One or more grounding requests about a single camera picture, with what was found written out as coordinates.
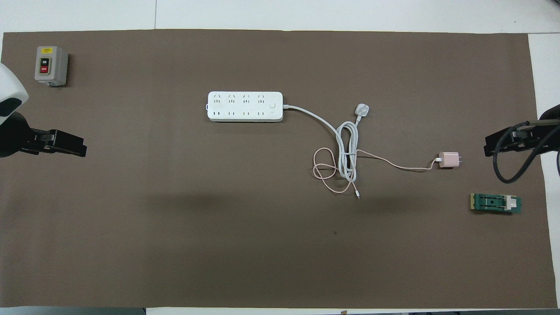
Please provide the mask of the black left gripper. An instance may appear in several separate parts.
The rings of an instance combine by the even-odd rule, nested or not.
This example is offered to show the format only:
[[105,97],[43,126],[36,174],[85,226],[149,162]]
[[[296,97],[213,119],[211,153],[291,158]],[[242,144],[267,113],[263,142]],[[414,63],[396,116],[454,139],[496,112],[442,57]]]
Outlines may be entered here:
[[59,152],[62,154],[85,157],[87,154],[87,146],[84,145],[82,137],[75,136],[74,134],[57,129],[44,131],[30,128],[20,148],[20,152],[32,155],[38,155],[41,152],[49,154]]

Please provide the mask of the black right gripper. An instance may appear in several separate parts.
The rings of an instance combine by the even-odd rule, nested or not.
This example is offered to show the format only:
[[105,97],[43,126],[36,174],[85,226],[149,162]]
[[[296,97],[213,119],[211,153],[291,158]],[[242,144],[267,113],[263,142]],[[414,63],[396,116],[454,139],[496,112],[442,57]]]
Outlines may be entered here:
[[507,127],[485,137],[484,155],[493,156],[496,151],[521,152],[534,149],[540,141],[552,130],[551,120],[528,120],[527,125],[521,127]]

